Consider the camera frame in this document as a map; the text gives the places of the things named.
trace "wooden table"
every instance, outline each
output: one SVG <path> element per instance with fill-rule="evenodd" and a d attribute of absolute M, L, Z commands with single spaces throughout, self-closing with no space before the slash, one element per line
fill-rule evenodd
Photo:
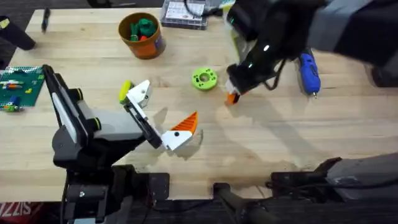
<path fill-rule="evenodd" d="M 165 52 L 153 60 L 136 59 L 117 33 L 126 15 L 160 9 L 52 10 L 41 33 L 43 10 L 27 27 L 34 50 L 17 49 L 11 65 L 53 66 L 69 87 L 80 87 L 92 108 L 122 111 L 123 81 L 152 82 L 145 112 L 169 129 L 198 111 L 197 134 L 175 153 L 148 143 L 118 164 L 139 172 L 168 172 L 170 198 L 210 198 L 214 182 L 228 182 L 243 197 L 267 197 L 264 182 L 273 171 L 312 170 L 325 159 L 359 158 L 396 152 L 398 91 L 375 88 L 364 65 L 315 52 L 322 78 L 319 99 L 300 91 L 294 63 L 283 71 L 279 87 L 259 86 L 234 106 L 224 105 L 226 67 L 233 63 L 223 24 L 210 19 L 208 30 L 162 28 Z M 209 92 L 190 84 L 192 72 L 211 67 L 220 82 Z M 51 141 L 57 130 L 44 85 L 34 108 L 0 113 L 0 201 L 60 200 L 65 171 L 52 163 Z"/>

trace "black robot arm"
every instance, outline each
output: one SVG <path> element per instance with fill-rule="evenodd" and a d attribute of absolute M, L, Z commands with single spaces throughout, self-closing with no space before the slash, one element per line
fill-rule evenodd
<path fill-rule="evenodd" d="M 227 19 L 255 46 L 228 67 L 239 94 L 277 77 L 280 61 L 297 58 L 306 46 L 334 52 L 398 73 L 398 1 L 237 0 Z"/>

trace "green spool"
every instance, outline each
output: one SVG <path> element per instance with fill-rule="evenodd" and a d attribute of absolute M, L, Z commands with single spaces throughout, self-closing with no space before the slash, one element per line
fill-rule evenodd
<path fill-rule="evenodd" d="M 217 73 L 210 68 L 199 68 L 192 75 L 192 84 L 198 90 L 210 90 L 217 85 Z"/>

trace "black cable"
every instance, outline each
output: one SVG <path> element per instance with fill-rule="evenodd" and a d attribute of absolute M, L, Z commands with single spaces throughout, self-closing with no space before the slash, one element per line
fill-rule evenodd
<path fill-rule="evenodd" d="M 197 13 L 195 13 L 195 12 L 193 12 L 189 7 L 188 7 L 188 0 L 184 0 L 184 6 L 185 6 L 185 8 L 187 9 L 187 11 L 189 12 L 189 14 L 191 14 L 191 15 L 193 15 L 193 16 L 195 16 L 195 17 L 204 17 L 204 18 L 207 18 L 207 17 L 210 17 L 210 16 L 219 16 L 219 17 L 221 17 L 221 16 L 223 16 L 223 9 L 220 9 L 220 8 L 213 8 L 213 9 L 210 9 L 210 10 L 204 10 L 203 11 L 203 13 L 200 15 L 200 14 L 197 14 Z"/>
<path fill-rule="evenodd" d="M 145 213 L 144 219 L 142 220 L 141 224 L 145 224 L 145 221 L 147 220 L 149 212 L 150 212 L 150 208 L 147 208 L 147 212 Z"/>
<path fill-rule="evenodd" d="M 155 212 L 159 212 L 159 213 L 183 213 L 183 212 L 193 210 L 195 208 L 200 208 L 205 205 L 211 204 L 211 203 L 213 203 L 213 201 L 214 201 L 214 199 L 206 200 L 204 202 L 200 202 L 200 203 L 197 203 L 196 205 L 192 205 L 188 208 L 184 208 L 184 209 L 180 209 L 180 210 L 157 209 L 157 208 L 153 208 L 153 207 L 152 207 L 152 210 Z"/>
<path fill-rule="evenodd" d="M 283 59 L 283 61 L 282 61 L 281 65 L 280 65 L 280 67 L 278 68 L 278 71 L 277 71 L 276 76 L 275 76 L 274 84 L 272 84 L 272 86 L 270 86 L 270 85 L 267 83 L 267 81 L 264 81 L 264 85 L 266 86 L 266 88 L 267 88 L 268 90 L 270 90 L 270 91 L 271 91 L 271 90 L 275 90 L 275 89 L 278 87 L 279 77 L 280 77 L 280 74 L 282 73 L 282 70 L 283 70 L 283 68 L 284 68 L 284 66 L 285 66 L 285 63 L 286 63 L 286 58 Z"/>
<path fill-rule="evenodd" d="M 312 187 L 331 187 L 331 188 L 336 188 L 336 189 L 359 189 L 359 190 L 365 190 L 365 189 L 376 189 L 376 188 L 381 188 L 381 187 L 388 187 L 388 186 L 395 185 L 395 184 L 398 184 L 398 178 L 387 180 L 387 181 L 376 183 L 376 184 L 368 184 L 368 185 L 307 184 L 307 185 L 298 186 L 298 187 L 291 187 L 291 186 L 288 186 L 288 185 L 277 184 L 276 182 L 266 182 L 266 187 L 269 188 L 269 189 L 273 189 L 273 185 L 280 185 L 281 187 L 284 187 L 284 188 L 290 188 L 290 190 L 287 190 L 286 192 L 284 192 L 284 193 L 282 193 L 282 194 L 280 194 L 278 196 L 275 196 L 275 197 L 273 196 L 273 197 L 269 197 L 269 198 L 265 198 L 265 199 L 260 199 L 257 202 L 261 203 L 261 202 L 265 202 L 267 200 L 277 199 L 279 197 L 289 195 L 290 193 L 295 192 L 297 190 L 309 189 L 309 188 L 312 188 Z"/>
<path fill-rule="evenodd" d="M 69 171 L 67 171 L 67 176 L 65 178 L 65 184 L 63 186 L 63 191 L 62 191 L 62 198 L 61 198 L 61 208 L 60 208 L 60 224 L 63 224 L 63 213 L 65 210 L 65 201 L 67 198 L 67 188 L 68 188 L 68 183 L 69 183 Z"/>

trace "black pen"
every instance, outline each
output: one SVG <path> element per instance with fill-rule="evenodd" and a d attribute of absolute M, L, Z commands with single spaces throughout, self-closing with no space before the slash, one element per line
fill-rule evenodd
<path fill-rule="evenodd" d="M 45 8 L 44 9 L 44 16 L 43 16 L 43 22 L 42 22 L 42 32 L 45 33 L 47 30 L 47 26 L 49 25 L 49 17 L 50 17 L 50 9 Z"/>

